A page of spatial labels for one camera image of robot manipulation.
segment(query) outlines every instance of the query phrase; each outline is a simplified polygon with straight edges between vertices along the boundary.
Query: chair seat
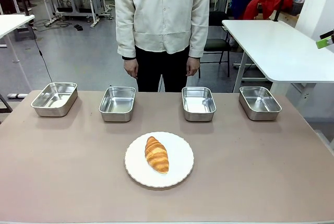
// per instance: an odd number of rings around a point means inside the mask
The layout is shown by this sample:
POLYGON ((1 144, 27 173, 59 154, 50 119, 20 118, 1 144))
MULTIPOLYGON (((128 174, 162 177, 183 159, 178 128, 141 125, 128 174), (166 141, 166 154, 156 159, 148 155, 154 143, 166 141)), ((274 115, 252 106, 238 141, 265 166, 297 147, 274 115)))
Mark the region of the chair seat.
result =
POLYGON ((222 52, 229 50, 231 50, 230 45, 222 39, 208 39, 204 47, 204 51, 206 52, 222 52))

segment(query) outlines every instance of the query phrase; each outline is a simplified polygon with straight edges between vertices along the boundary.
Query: white shirt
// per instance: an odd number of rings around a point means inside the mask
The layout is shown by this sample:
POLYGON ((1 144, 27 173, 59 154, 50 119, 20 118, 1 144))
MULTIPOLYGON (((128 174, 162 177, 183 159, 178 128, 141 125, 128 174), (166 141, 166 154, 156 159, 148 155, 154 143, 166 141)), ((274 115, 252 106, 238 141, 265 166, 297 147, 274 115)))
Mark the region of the white shirt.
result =
POLYGON ((210 0, 115 0, 118 53, 180 52, 202 57, 209 26, 210 0))

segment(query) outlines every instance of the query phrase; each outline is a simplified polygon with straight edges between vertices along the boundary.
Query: black cuff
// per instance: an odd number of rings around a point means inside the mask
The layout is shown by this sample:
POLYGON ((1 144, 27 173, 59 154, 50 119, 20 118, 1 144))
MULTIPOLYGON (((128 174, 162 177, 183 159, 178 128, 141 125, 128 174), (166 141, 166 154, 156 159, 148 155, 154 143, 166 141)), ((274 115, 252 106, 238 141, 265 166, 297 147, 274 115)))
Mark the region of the black cuff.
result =
POLYGON ((122 56, 122 59, 125 60, 125 61, 131 61, 131 60, 135 60, 136 57, 134 57, 134 58, 128 58, 128 57, 122 56))

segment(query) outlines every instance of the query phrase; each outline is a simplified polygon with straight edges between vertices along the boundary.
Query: empty metal box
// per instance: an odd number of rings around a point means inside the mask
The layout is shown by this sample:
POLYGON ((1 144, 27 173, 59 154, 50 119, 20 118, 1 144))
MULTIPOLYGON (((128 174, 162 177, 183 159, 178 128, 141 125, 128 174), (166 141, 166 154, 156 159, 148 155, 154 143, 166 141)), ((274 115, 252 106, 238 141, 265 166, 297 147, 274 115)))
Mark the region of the empty metal box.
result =
POLYGON ((252 121, 274 121, 282 107, 264 87, 241 87, 239 101, 252 121))
POLYGON ((132 118, 136 89, 110 87, 106 90, 99 110, 106 122, 128 122, 132 118))
POLYGON ((216 105, 209 88, 185 87, 182 89, 182 100, 187 121, 212 121, 216 105))
POLYGON ((53 82, 34 99, 31 106, 39 116, 63 117, 78 97, 77 84, 53 82))

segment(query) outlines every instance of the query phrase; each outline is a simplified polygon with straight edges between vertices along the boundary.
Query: black pants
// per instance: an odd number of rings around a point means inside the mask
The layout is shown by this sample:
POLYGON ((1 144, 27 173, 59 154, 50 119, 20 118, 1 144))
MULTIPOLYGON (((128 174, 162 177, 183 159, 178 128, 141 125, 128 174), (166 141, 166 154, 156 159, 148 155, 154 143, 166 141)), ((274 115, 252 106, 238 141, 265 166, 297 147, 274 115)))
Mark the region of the black pants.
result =
POLYGON ((161 75, 166 92, 181 92, 187 84, 188 56, 189 47, 174 54, 147 52, 136 47, 139 92, 157 92, 161 75))

